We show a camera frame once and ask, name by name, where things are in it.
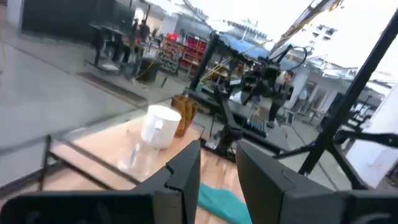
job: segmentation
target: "glass cup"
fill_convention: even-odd
[[[146,179],[156,163],[159,149],[144,142],[140,135],[129,135],[128,131],[123,141],[125,142],[118,168],[136,179]]]

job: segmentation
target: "grey floor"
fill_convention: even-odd
[[[43,149],[41,136],[59,133],[83,126],[101,118],[115,116],[133,110],[130,105],[80,80],[77,72],[90,72],[122,88],[143,96],[149,104],[160,102],[181,93],[188,82],[165,77],[158,73],[152,86],[134,85],[117,75],[107,75],[91,66],[84,66],[84,59],[92,60],[94,50],[85,45],[71,44],[38,37],[16,34],[15,30],[2,25],[0,32],[2,74],[0,75],[0,186],[32,172],[40,167]],[[124,114],[93,129],[126,120],[132,114]],[[195,121],[210,130],[211,118],[197,114]],[[216,122],[214,130],[221,129]],[[295,121],[294,128],[283,127],[290,149],[296,149],[314,140],[318,132],[312,127]],[[76,138],[81,133],[71,134]],[[291,157],[281,162],[298,170],[306,155]],[[310,179],[331,189],[349,189],[347,178],[338,170],[331,155],[325,153],[309,176]]]

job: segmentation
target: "black wall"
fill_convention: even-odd
[[[89,23],[112,24],[115,8],[122,7],[116,4],[115,0],[25,0],[21,29],[92,44],[95,30]]]

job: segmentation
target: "wooden table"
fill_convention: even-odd
[[[94,134],[80,138],[73,143],[84,150],[102,158],[102,160],[117,167],[118,160],[123,150],[129,147],[127,130],[130,136],[139,136],[143,118],[137,118],[117,126],[112,126]],[[155,173],[165,165],[173,156],[178,154],[191,141],[198,139],[202,134],[203,128],[197,124],[191,124],[183,138],[174,138],[170,147],[159,152],[157,161],[150,171],[150,175]],[[61,145],[52,152],[74,166],[90,173],[92,176],[103,181],[114,189],[129,190],[135,185],[126,179],[116,175],[114,172],[105,169],[91,159],[76,152],[72,148]],[[240,188],[238,171],[236,165],[221,159],[220,157],[201,151],[201,182],[215,188],[229,189],[244,201],[243,193]],[[33,191],[37,186],[30,186],[23,190]],[[102,190],[100,187],[83,178],[76,172],[66,169],[58,174],[47,177],[44,190]],[[196,223],[226,223],[224,220],[208,213],[198,207]]]

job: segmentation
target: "green towel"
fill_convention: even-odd
[[[251,223],[246,204],[229,190],[200,184],[198,205],[230,223]]]

